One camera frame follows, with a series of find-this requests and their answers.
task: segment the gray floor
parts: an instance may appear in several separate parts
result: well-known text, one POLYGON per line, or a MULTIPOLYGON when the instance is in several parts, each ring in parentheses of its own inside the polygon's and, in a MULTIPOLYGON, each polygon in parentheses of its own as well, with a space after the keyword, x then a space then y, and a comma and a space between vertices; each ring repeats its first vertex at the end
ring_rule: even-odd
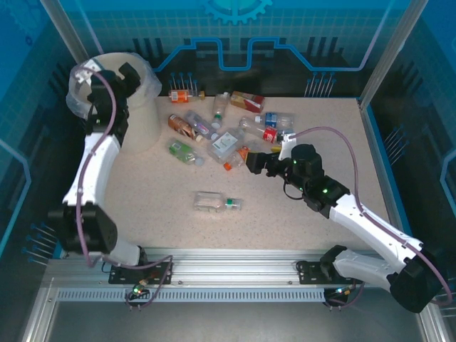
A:
POLYGON ((415 315, 367 290, 355 308, 323 304, 59 304, 48 342, 421 341, 415 315))

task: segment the glass panel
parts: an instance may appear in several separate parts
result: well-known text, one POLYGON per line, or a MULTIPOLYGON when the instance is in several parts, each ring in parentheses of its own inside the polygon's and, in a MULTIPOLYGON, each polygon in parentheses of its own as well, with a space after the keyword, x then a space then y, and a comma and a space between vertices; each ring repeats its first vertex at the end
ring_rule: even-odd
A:
POLYGON ((91 56, 132 51, 209 95, 358 96, 408 0, 64 0, 91 56), (100 42, 95 44, 93 29, 100 42))

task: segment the metal frame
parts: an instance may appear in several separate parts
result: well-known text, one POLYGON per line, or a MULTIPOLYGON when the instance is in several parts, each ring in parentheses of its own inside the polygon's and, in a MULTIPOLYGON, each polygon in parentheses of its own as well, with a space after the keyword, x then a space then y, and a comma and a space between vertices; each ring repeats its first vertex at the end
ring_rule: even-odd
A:
POLYGON ((371 103, 374 95, 377 93, 383 79, 390 70, 394 60, 402 50, 405 41, 407 40, 410 32, 421 16, 421 13, 426 7, 428 0, 411 0, 408 8, 405 10, 402 19, 400 20, 396 30, 393 33, 388 45, 386 46, 380 60, 375 66, 372 75, 367 82, 363 93, 361 94, 361 110, 366 110, 369 103, 371 103))

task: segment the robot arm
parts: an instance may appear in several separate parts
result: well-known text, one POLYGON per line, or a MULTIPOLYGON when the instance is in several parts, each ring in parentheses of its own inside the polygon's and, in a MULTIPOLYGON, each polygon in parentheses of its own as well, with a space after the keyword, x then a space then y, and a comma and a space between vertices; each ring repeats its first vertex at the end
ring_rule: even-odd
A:
POLYGON ((415 247, 445 274, 442 252, 424 248, 423 243, 392 227, 362 205, 360 213, 355 197, 341 183, 324 174, 321 157, 313 145, 296 145, 284 137, 279 153, 249 153, 247 167, 254 174, 265 168, 266 176, 284 179, 302 192, 302 200, 365 241, 382 259, 362 256, 346 247, 335 246, 321 258, 322 273, 329 279, 337 273, 344 278, 359 279, 389 291, 396 301, 412 312, 421 312, 441 290, 436 275, 406 244, 415 247), (402 244, 369 221, 368 214, 389 232, 405 240, 402 244))
MULTIPOLYGON (((123 79, 113 71, 99 71, 113 89, 117 102, 117 111, 114 125, 90 159, 88 168, 85 171, 81 211, 88 251, 91 254, 107 254, 111 260, 119 264, 135 266, 140 262, 140 247, 121 239, 118 236, 115 223, 103 210, 105 189, 110 169, 120 151, 128 129, 127 98, 140 85, 140 77, 130 64, 125 63, 122 65, 119 68, 119 72, 124 76, 123 79)), ((107 129, 113 109, 104 85, 93 76, 89 84, 92 93, 88 96, 88 100, 93 106, 85 124, 86 144, 83 157, 73 184, 63 198, 62 205, 48 213, 48 218, 58 228, 56 231, 59 242, 69 252, 82 252, 81 241, 76 227, 76 200, 81 170, 87 157, 92 153, 93 147, 107 129)))

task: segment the brown bottle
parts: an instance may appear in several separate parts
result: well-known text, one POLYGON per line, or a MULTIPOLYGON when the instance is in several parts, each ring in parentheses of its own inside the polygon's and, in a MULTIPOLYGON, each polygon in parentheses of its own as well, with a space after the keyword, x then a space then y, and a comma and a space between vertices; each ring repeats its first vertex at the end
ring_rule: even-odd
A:
POLYGON ((192 126, 190 126, 182 118, 179 118, 175 114, 170 115, 170 117, 168 118, 168 126, 170 126, 179 134, 185 135, 186 137, 189 137, 192 140, 195 140, 196 142, 201 141, 201 139, 203 138, 202 135, 197 133, 192 126))

